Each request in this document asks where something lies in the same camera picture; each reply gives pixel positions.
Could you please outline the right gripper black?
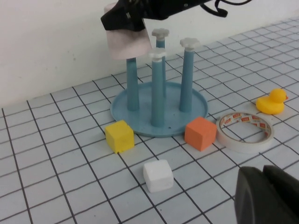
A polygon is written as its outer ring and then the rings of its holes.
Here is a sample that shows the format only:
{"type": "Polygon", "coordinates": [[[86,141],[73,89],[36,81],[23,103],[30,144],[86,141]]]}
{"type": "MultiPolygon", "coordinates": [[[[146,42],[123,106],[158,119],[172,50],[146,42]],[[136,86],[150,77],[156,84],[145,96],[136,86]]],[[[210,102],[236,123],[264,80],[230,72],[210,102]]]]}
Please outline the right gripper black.
{"type": "Polygon", "coordinates": [[[145,29],[143,18],[165,20],[169,16],[200,6],[210,14],[206,0],[120,0],[101,17],[106,31],[129,30],[140,32],[145,29]]]}

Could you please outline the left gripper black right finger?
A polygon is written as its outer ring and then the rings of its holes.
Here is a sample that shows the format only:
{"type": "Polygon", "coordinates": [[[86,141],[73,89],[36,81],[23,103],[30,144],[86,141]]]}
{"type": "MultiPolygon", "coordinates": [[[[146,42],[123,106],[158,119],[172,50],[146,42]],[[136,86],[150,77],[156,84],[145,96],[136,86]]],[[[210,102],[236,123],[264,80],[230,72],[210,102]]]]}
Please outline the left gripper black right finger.
{"type": "Polygon", "coordinates": [[[299,209],[299,181],[284,170],[271,165],[263,168],[263,174],[280,198],[291,210],[299,209]]]}

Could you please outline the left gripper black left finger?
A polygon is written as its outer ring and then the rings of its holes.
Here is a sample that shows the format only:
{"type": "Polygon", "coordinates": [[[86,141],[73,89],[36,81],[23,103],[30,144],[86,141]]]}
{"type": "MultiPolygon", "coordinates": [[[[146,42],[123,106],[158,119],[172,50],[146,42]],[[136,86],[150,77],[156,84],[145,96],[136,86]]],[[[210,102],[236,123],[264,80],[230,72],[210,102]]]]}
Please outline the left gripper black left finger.
{"type": "Polygon", "coordinates": [[[291,210],[272,184],[255,167],[238,171],[235,215],[239,224],[297,224],[299,210],[291,210]]]}

